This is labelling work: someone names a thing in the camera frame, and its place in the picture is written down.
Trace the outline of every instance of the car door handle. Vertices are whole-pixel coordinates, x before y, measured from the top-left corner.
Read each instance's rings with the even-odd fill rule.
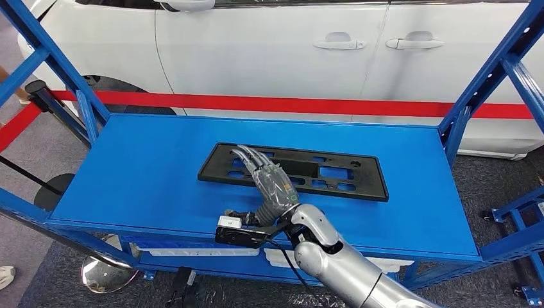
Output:
[[[162,3],[166,3],[170,6],[170,8],[162,6],[170,12],[197,12],[211,10],[214,5],[216,5],[216,0],[165,0],[164,2],[161,2],[161,4]]]
[[[395,49],[429,49],[437,48],[446,43],[441,40],[405,40],[404,38],[393,38],[386,42],[386,46]]]
[[[350,40],[348,42],[330,42],[327,40],[319,40],[314,42],[314,46],[323,49],[361,49],[366,46],[366,43],[360,40]]]

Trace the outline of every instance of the wire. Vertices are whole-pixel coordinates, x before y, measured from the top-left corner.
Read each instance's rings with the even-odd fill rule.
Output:
[[[298,271],[296,270],[296,268],[294,267],[294,265],[292,264],[289,256],[287,255],[287,252],[285,251],[285,249],[279,245],[276,241],[273,241],[271,239],[266,239],[267,242],[269,242],[270,244],[276,246],[277,248],[279,248],[281,251],[282,251],[282,254],[284,255],[285,259],[287,260],[287,263],[289,263],[289,267],[293,270],[293,273],[296,275],[296,277],[298,278],[298,280],[300,280],[300,282],[306,287],[306,290],[315,298],[318,300],[318,302],[323,306],[323,307],[330,307],[329,305],[326,305],[325,302],[314,292],[314,290],[312,290],[310,288],[310,286],[308,286],[308,284],[306,283],[306,281],[304,281],[304,278],[302,278],[302,276],[298,273]]]

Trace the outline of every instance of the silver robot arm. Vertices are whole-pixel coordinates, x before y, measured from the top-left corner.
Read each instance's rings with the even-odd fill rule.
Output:
[[[228,217],[222,216],[217,224],[217,242],[257,248],[284,232],[297,265],[352,308],[439,307],[383,274],[338,234],[317,207],[301,204],[289,177],[265,154],[243,145],[232,153],[248,168],[263,202],[255,212],[226,210]]]
[[[304,226],[287,231],[294,245],[297,265],[306,274],[316,277],[350,307],[439,307],[383,274],[378,266],[337,233],[317,207],[297,205],[282,218],[290,220],[293,226]]]

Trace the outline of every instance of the white car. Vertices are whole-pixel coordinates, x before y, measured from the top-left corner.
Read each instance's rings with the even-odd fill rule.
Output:
[[[37,0],[31,11],[77,70],[98,86],[115,85],[110,90],[451,103],[526,6],[444,0],[171,0],[162,5]],[[543,44],[538,42],[524,59],[541,84]],[[27,57],[31,48],[22,37],[19,45]],[[35,75],[52,89],[64,89],[45,64]],[[508,78],[488,102],[522,103]],[[368,123],[440,121],[388,114],[175,111]],[[516,159],[543,144],[533,120],[472,119],[461,153]]]

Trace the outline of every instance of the blue shelf surface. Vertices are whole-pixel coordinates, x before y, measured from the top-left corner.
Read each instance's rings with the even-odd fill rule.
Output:
[[[481,260],[432,126],[112,114],[47,224],[213,241],[225,209],[261,203],[254,187],[197,180],[217,142],[376,156],[388,202],[307,193],[301,201],[368,256]]]

